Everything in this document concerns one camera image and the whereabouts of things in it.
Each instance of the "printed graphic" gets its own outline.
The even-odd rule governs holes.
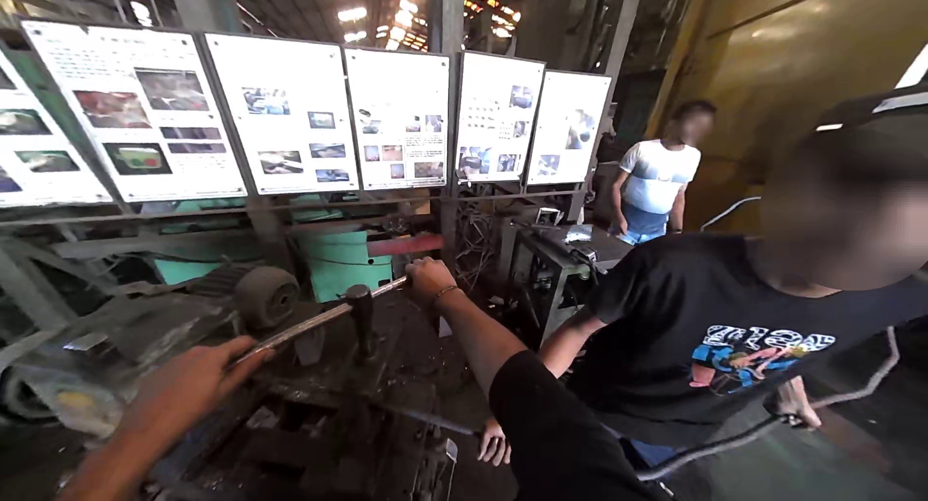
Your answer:
[[[788,329],[742,329],[713,325],[693,351],[690,387],[723,396],[741,392],[794,365],[808,353],[828,348],[834,336],[803,336]]]

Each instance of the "printed photo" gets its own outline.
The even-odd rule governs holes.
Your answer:
[[[299,151],[259,151],[261,170],[269,175],[292,175],[303,172]]]
[[[517,154],[500,154],[499,161],[496,163],[497,171],[515,171],[516,162],[519,161]]]
[[[16,89],[16,85],[6,76],[6,72],[3,70],[0,70],[0,89]]]
[[[319,182],[346,182],[348,171],[344,169],[317,169],[316,181]]]
[[[538,174],[542,177],[556,175],[559,165],[561,165],[560,154],[542,154],[538,158]]]
[[[383,155],[380,159],[392,162],[403,160],[403,146],[383,146]]]
[[[151,127],[134,93],[75,91],[74,95],[93,127]]]
[[[567,147],[565,149],[583,149],[583,144],[593,137],[596,119],[583,110],[574,110],[567,115],[570,129],[567,130]]]
[[[168,142],[170,152],[226,152],[222,142]]]
[[[425,130],[440,133],[442,131],[442,115],[425,115]]]
[[[422,119],[418,116],[411,117],[406,122],[406,133],[418,133],[422,131]]]
[[[252,115],[289,115],[287,92],[274,88],[242,88],[245,105]]]
[[[313,129],[334,129],[335,115],[331,113],[309,112],[309,127]]]
[[[121,175],[169,175],[173,173],[161,146],[155,143],[103,144]]]
[[[67,151],[16,151],[16,155],[33,173],[81,170],[68,156]]]
[[[20,192],[22,187],[16,183],[10,175],[6,174],[6,169],[0,167],[0,192]]]
[[[180,70],[135,68],[151,109],[209,111],[197,74]]]
[[[528,122],[524,120],[517,120],[515,126],[512,127],[512,138],[518,139],[519,137],[524,137],[528,134]]]
[[[313,158],[344,158],[344,144],[309,144],[309,153]]]
[[[380,148],[377,146],[364,146],[365,162],[377,162],[380,159]]]
[[[444,162],[415,162],[412,164],[416,178],[440,178],[445,170]]]
[[[531,88],[525,88],[522,86],[512,87],[512,92],[509,95],[510,108],[531,109],[532,103],[534,101],[535,101],[535,94],[532,93]]]
[[[0,135],[51,135],[35,110],[0,110]]]
[[[162,127],[161,136],[165,139],[218,140],[222,139],[216,127]]]

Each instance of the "steel beam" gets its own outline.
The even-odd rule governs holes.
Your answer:
[[[586,169],[586,179],[580,186],[581,191],[571,199],[571,208],[567,212],[567,220],[575,221],[580,216],[580,210],[583,209],[584,196],[586,190],[593,183],[593,172],[596,170],[596,153],[599,149],[599,139],[602,134],[609,128],[609,105],[612,103],[612,95],[615,93],[615,84],[619,78],[619,71],[622,68],[622,59],[625,57],[625,47],[628,45],[628,36],[632,32],[632,26],[635,25],[635,16],[638,13],[639,0],[622,0],[622,11],[619,12],[619,20],[615,24],[615,33],[612,34],[612,46],[609,48],[609,58],[606,59],[606,74],[612,78],[609,83],[609,90],[606,92],[606,105],[602,108],[602,115],[599,116],[599,128],[596,131],[596,139],[593,142],[593,154],[589,159],[589,168]]]

